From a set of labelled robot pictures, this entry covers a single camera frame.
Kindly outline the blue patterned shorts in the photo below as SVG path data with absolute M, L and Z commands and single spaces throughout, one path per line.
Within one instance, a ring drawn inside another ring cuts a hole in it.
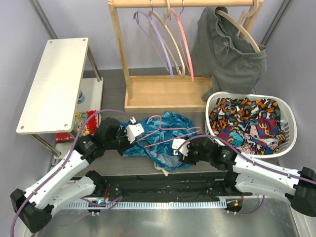
M 163 128 L 177 128 L 177 127 L 197 127 L 194 125 L 192 120 L 189 118 L 175 113 L 166 111 L 162 115 L 162 127 Z M 143 119 L 140 123 L 145 130 L 145 133 L 140 136 L 143 137 L 158 128 L 159 118 L 153 118 L 148 124 L 146 124 L 148 118 Z M 177 136 L 181 136 L 189 133 L 185 130 L 172 130 L 172 131 L 160 131 L 155 133 L 152 136 L 145 138 L 142 141 L 137 141 L 135 145 L 126 150 L 123 155 L 125 157 L 147 157 L 151 159 L 154 163 L 155 169 L 161 170 L 165 176 L 169 174 L 169 172 L 178 170 L 178 169 L 186 169 L 191 165 L 186 164 L 179 161 L 179 156 L 173 154 L 172 142 L 169 141 L 163 144 L 146 147 L 147 145 L 158 143 L 164 140 L 168 140 L 171 138 L 175 138 Z M 187 139 L 198 135 L 199 133 L 189 135 L 182 139 Z

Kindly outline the pink wire hanger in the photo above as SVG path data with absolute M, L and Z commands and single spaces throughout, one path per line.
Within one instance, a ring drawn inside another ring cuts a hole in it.
M 157 128 L 155 131 L 153 131 L 153 132 L 151 132 L 151 133 L 149 133 L 149 134 L 147 134 L 147 135 L 145 135 L 145 136 L 143 136 L 143 137 L 137 139 L 138 142 L 139 142 L 139 141 L 142 141 L 142 140 L 144 140 L 145 138 L 147 138 L 147 137 L 149 137 L 149 136 L 152 136 L 152 135 L 154 135 L 155 133 L 160 132 L 160 131 L 185 130 L 185 131 L 188 131 L 189 133 L 184 134 L 184 135 L 181 135 L 181 136 L 177 136 L 177 137 L 175 137 L 175 138 L 171 138 L 171 139 L 168 139 L 168 140 L 164 140 L 164 141 L 161 141 L 161 142 L 158 142 L 158 143 L 150 144 L 150 145 L 147 145 L 146 147 L 151 147 L 151 146 L 163 144 L 163 143 L 166 143 L 166 142 L 169 142 L 169 141 L 173 141 L 173 140 L 175 140 L 175 139 L 184 138 L 184 137 L 187 137 L 187 136 L 189 136 L 189 135 L 199 133 L 199 132 L 201 132 L 201 130 L 202 130 L 201 127 L 190 127 L 190 128 L 185 128 L 185 127 L 163 128 L 163 127 L 162 127 L 162 117 L 159 116 L 159 115 L 154 115 L 154 116 L 149 117 L 148 120 L 147 120 L 147 122 L 146 122 L 146 124 L 148 124 L 148 123 L 149 123 L 152 119 L 154 119 L 154 118 L 159 118 L 159 125 L 158 125 L 158 128 Z

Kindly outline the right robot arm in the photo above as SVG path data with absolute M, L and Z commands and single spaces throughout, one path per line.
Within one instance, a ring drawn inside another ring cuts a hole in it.
M 219 145 L 212 138 L 212 135 L 197 135 L 175 139 L 172 149 L 180 162 L 204 161 L 227 172 L 223 189 L 229 195 L 239 192 L 267 196 L 289 204 L 303 215 L 315 217 L 316 173 L 312 169 L 274 165 L 239 152 L 229 142 Z

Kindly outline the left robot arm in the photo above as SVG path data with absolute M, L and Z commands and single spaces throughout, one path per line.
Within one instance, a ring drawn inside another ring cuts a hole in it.
M 71 149 L 54 168 L 27 189 L 16 189 L 11 193 L 15 216 L 10 235 L 14 236 L 17 220 L 21 220 L 35 234 L 64 206 L 85 196 L 100 197 L 104 194 L 107 183 L 95 170 L 87 172 L 75 183 L 66 183 L 105 151 L 116 150 L 122 155 L 135 145 L 136 137 L 142 133 L 142 126 L 134 117 L 130 117 L 126 127 L 121 126 L 115 118 L 105 118 L 94 133 L 77 135 Z

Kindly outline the pink plastic hanger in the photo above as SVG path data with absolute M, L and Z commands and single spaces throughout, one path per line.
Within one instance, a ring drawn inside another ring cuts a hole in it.
M 186 34 L 185 34 L 185 31 L 180 19 L 180 14 L 178 15 L 178 13 L 173 8 L 171 8 L 170 11 L 173 13 L 177 21 L 177 24 L 181 33 L 182 42 L 183 42 L 183 44 L 181 45 L 181 48 L 184 47 L 183 53 L 185 53 L 186 66 L 187 66 L 189 75 L 191 77 L 191 81 L 194 82 L 194 71 L 193 71 L 192 59 L 191 59 L 191 55 L 190 55 L 190 51 L 189 51 L 189 47 L 187 43 Z

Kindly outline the grey shorts on hanger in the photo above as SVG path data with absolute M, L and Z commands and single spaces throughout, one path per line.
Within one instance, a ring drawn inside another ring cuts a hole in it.
M 201 97 L 204 102 L 220 91 L 251 93 L 267 70 L 265 47 L 259 45 L 256 52 L 249 41 L 238 36 L 239 29 L 216 10 L 228 12 L 225 7 L 203 10 L 191 51 L 194 75 L 212 78 L 212 87 Z

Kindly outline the beige wooden hanger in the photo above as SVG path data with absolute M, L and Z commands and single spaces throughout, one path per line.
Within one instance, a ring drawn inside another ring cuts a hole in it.
M 176 53 L 178 55 L 178 58 L 180 60 L 180 66 L 178 65 L 176 59 L 175 59 L 175 56 L 173 55 L 172 53 L 172 50 L 169 48 L 168 44 L 165 42 L 164 39 L 161 39 L 162 40 L 162 45 L 163 45 L 163 48 L 166 49 L 166 59 L 171 59 L 174 66 L 175 66 L 175 69 L 176 69 L 176 72 L 177 74 L 180 76 L 180 77 L 184 77 L 186 75 L 186 68 L 185 68 L 185 63 L 184 63 L 184 60 L 182 58 L 182 54 L 179 50 L 179 47 L 178 47 L 178 44 L 172 34 L 172 32 L 170 31 L 169 27 L 167 26 L 167 20 L 170 18 L 171 16 L 171 7 L 170 7 L 170 2 L 168 0 L 165 0 L 165 4 L 166 4 L 166 12 L 164 13 L 163 15 L 163 19 L 153 10 L 153 4 L 152 4 L 152 1 L 150 1 L 150 4 L 152 6 L 152 10 L 148 12 L 148 15 L 150 17 L 155 17 L 158 22 L 162 25 L 162 27 L 164 28 L 164 30 L 166 31 L 167 35 L 169 36 L 171 42 L 172 42 L 172 45 L 173 47 L 175 48 L 176 50 Z

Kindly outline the wooden clothes rack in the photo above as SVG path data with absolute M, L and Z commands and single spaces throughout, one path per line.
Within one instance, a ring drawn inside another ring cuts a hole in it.
M 256 42 L 249 34 L 254 21 L 263 4 L 261 0 L 169 0 L 170 7 L 202 7 L 202 6 L 249 6 L 236 27 L 241 35 L 249 39 L 255 49 Z M 164 0 L 152 0 L 153 7 L 166 7 Z M 205 104 L 200 100 L 203 90 L 212 85 L 210 79 L 195 77 L 194 82 L 189 76 L 131 76 L 129 74 L 126 53 L 123 45 L 122 32 L 119 24 L 119 8 L 148 8 L 152 7 L 150 0 L 110 0 L 108 2 L 113 28 L 121 57 L 126 94 L 124 108 L 127 112 L 162 113 L 174 112 L 203 112 Z

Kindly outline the blue white cup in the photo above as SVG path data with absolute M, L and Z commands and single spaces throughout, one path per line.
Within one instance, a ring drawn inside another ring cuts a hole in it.
M 82 104 L 84 101 L 85 101 L 85 96 L 84 96 L 83 92 L 80 90 L 79 91 L 78 100 L 77 100 L 77 104 Z

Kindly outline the colourful patterned clothes in basket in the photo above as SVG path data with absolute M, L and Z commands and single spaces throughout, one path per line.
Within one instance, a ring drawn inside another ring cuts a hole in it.
M 214 135 L 247 154 L 277 154 L 286 142 L 281 111 L 273 99 L 223 98 L 208 121 Z

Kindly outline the white two-tier side table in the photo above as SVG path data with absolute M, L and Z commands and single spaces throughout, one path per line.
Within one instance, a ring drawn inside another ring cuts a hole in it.
M 85 96 L 77 104 L 79 91 Z M 16 128 L 44 145 L 56 158 L 63 158 L 68 144 L 52 146 L 42 134 L 71 132 L 75 114 L 100 110 L 103 79 L 89 47 L 88 38 L 47 41 L 33 84 Z

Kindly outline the white laundry basket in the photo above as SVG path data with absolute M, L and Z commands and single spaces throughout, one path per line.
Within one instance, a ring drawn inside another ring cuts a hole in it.
M 213 108 L 218 106 L 221 99 L 223 99 L 223 98 L 244 99 L 246 97 L 249 98 L 250 100 L 269 98 L 269 99 L 273 99 L 273 100 L 277 101 L 278 106 L 279 106 L 280 111 L 281 111 L 281 120 L 282 120 L 283 125 L 284 125 L 285 137 L 286 137 L 286 142 L 283 143 L 279 147 L 280 152 L 277 154 L 272 154 L 272 155 L 252 155 L 252 154 L 249 154 L 249 155 L 251 155 L 254 158 L 276 158 L 276 157 L 282 156 L 282 155 L 286 154 L 287 152 L 289 152 L 293 148 L 293 146 L 295 145 L 295 142 L 297 139 L 297 126 L 296 126 L 295 117 L 294 117 L 294 114 L 293 114 L 290 106 L 286 102 L 284 102 L 283 100 L 281 100 L 277 97 L 273 97 L 273 96 L 256 95 L 256 94 L 247 94 L 247 95 L 231 94 L 231 93 L 227 93 L 227 92 L 216 92 L 216 93 L 212 94 L 207 99 L 207 102 L 206 102 L 206 111 L 205 111 L 205 118 L 206 118 L 205 132 L 206 132 L 206 134 L 211 134 L 213 136 L 216 136 L 216 135 L 214 135 L 214 133 L 210 129 L 210 123 L 208 121 L 208 114 Z M 222 143 L 223 139 L 221 139 L 220 137 L 216 136 L 215 141 L 218 144 L 223 145 L 223 143 Z

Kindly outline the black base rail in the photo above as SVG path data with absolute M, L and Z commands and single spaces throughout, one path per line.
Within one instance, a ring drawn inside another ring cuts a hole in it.
M 228 172 L 172 173 L 103 176 L 106 187 L 89 198 L 114 200 L 122 196 L 125 202 L 203 202 L 221 197 L 241 196 L 233 186 L 234 176 Z

